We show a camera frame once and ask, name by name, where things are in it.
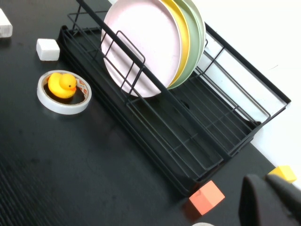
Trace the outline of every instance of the dish rack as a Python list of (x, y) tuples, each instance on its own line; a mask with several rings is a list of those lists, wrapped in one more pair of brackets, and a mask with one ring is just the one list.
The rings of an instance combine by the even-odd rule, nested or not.
[[(250, 142), (263, 125), (282, 112), (291, 102), (207, 24), (206, 45), (218, 44), (220, 50), (212, 54), (210, 53), (212, 48), (207, 46), (202, 56), (206, 58), (204, 63), (196, 68), (185, 83), (168, 90), (144, 65), (147, 59), (142, 62), (121, 41), (120, 36), (126, 38), (125, 34), (122, 31), (114, 33), (103, 22), (106, 11), (93, 11), (84, 0), (77, 2), (78, 11), (68, 15), (72, 22), (71, 28), (63, 26), (57, 40), (62, 51), (61, 57), (90, 83), (93, 96), (114, 115), (185, 196), (196, 191), (212, 173)], [(106, 53), (100, 49), (102, 31), (109, 35), (133, 60), (133, 64), (140, 68), (135, 81), (141, 72), (144, 72), (160, 89), (159, 95), (151, 98), (141, 97), (135, 91), (134, 81), (131, 87), (138, 95), (134, 97), (115, 84), (104, 64), (104, 58), (108, 60)], [(139, 51), (130, 40), (128, 43)], [(255, 99), (250, 91), (238, 82), (239, 79), (237, 80), (233, 73), (230, 74), (226, 67), (219, 63), (219, 57), (223, 53), (238, 62), (241, 70), (244, 70), (244, 76), (247, 73), (267, 90), (267, 96), (272, 95), (282, 103), (282, 106), (276, 111), (264, 108), (261, 101)], [(254, 119), (248, 110), (238, 104), (216, 81), (215, 73), (213, 76), (209, 73), (212, 68), (219, 70), (228, 84), (239, 90), (254, 106), (255, 111), (265, 115), (266, 118)], [(121, 76), (127, 82), (127, 75)]]

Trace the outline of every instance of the orange block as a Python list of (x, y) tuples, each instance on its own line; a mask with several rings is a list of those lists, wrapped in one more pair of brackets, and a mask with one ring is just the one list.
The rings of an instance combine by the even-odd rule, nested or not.
[(225, 196), (218, 187), (209, 181), (197, 190), (190, 198), (190, 202), (195, 206), (201, 215), (204, 215), (220, 203)]

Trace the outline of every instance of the green plate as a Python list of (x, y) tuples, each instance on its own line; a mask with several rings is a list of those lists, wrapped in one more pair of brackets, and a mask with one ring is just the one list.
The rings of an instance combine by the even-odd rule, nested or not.
[(189, 78), (196, 65), (198, 64), (201, 51), (201, 32), (200, 27), (198, 25), (197, 17), (193, 13), (189, 5), (183, 0), (174, 0), (174, 2), (179, 6), (187, 21), (190, 33), (191, 47), (188, 55), (187, 64), (181, 76), (171, 86), (169, 86), (168, 89), (174, 89), (178, 87)]
[(198, 0), (183, 0), (192, 10), (193, 14), (195, 15), (195, 17), (197, 18), (198, 21), (198, 26), (200, 28), (201, 31), (201, 49), (200, 49), (200, 53), (198, 56), (198, 62), (196, 64), (196, 66), (198, 65), (203, 52), (205, 50), (205, 43), (206, 43), (206, 26), (205, 26), (205, 22), (201, 16), (200, 13), (200, 9), (198, 7)]

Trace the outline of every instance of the yellow rubber duck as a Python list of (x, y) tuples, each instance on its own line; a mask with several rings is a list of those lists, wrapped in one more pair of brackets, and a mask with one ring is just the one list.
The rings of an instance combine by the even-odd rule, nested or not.
[(67, 99), (76, 91), (76, 79), (72, 74), (53, 73), (48, 80), (49, 90), (57, 97)]

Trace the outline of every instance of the white cube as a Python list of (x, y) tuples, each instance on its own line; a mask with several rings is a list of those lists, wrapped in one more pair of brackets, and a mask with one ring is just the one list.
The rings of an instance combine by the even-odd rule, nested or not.
[(60, 56), (60, 48), (54, 39), (38, 39), (37, 52), (42, 61), (56, 61)]
[(0, 38), (9, 38), (13, 34), (13, 26), (9, 22), (8, 18), (0, 9)]

